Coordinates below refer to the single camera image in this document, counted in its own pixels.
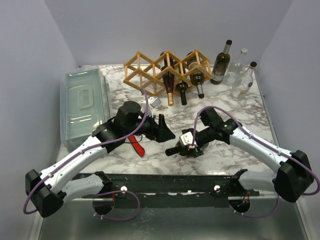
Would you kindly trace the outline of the green bottle silver foil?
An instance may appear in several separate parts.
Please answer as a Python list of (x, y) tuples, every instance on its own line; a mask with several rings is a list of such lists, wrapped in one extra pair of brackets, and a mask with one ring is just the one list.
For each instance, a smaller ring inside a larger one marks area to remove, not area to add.
[[(195, 66), (197, 66), (198, 65), (197, 57), (193, 56), (189, 60), (187, 60), (187, 65), (188, 65), (189, 71), (193, 69)], [(195, 86), (197, 89), (198, 97), (200, 99), (203, 99), (205, 97), (204, 90), (203, 90), (203, 83), (205, 79), (204, 74), (201, 71), (196, 70), (195, 72), (189, 75), (189, 78), (192, 85)]]

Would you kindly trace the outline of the clear tall bottle blue label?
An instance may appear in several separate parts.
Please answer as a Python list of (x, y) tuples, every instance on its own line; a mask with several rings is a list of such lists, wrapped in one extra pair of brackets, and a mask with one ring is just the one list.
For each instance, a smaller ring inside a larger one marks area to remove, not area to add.
[(245, 98), (251, 86), (253, 85), (253, 73), (256, 67), (257, 63), (255, 61), (252, 61), (247, 70), (245, 70), (236, 78), (230, 91), (231, 98), (237, 101), (243, 100)]

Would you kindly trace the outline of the clear squat glass bottle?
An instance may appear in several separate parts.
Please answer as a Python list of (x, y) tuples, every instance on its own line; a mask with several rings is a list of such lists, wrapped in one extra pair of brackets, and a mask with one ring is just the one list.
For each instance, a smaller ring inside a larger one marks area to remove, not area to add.
[(238, 58), (229, 63), (227, 72), (223, 77), (225, 85), (232, 86), (235, 83), (237, 77), (243, 71), (243, 68), (246, 67), (245, 57), (247, 53), (248, 50), (246, 48), (242, 48)]

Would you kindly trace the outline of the green wine bottle brown label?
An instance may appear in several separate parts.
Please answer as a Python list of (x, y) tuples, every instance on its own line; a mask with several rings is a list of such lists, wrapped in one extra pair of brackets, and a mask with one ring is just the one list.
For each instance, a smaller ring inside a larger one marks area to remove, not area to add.
[(220, 52), (215, 59), (215, 63), (212, 69), (213, 78), (210, 80), (210, 82), (214, 85), (219, 85), (222, 82), (223, 77), (226, 73), (227, 67), (231, 59), (229, 54), (231, 45), (232, 40), (228, 39), (225, 43), (223, 51)]

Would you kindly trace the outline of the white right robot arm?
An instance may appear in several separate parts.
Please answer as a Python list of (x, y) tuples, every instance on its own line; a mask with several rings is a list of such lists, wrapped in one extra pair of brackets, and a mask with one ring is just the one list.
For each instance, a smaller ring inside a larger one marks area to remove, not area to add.
[(206, 128), (182, 130), (176, 144), (180, 155), (196, 158), (203, 154), (204, 147), (210, 142), (221, 141), (242, 149), (271, 169), (271, 172), (240, 171), (237, 179), (230, 183), (234, 195), (241, 196), (247, 190), (263, 190), (275, 192), (294, 203), (314, 182), (308, 157), (303, 151), (280, 148), (232, 118), (224, 121), (212, 107), (202, 110), (198, 118)]

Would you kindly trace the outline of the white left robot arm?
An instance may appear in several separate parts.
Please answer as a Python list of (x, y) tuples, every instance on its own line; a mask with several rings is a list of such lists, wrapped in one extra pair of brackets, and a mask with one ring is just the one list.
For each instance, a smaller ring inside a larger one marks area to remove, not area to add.
[(99, 125), (96, 130), (73, 152), (58, 163), (38, 172), (34, 169), (25, 175), (27, 202), (43, 217), (57, 212), (70, 200), (97, 194), (104, 198), (112, 190), (112, 181), (102, 171), (83, 179), (73, 178), (95, 160), (109, 154), (125, 143), (132, 135), (144, 135), (151, 141), (164, 143), (176, 136), (167, 127), (165, 117), (159, 114), (158, 121), (141, 111), (135, 101), (126, 101), (115, 117)]

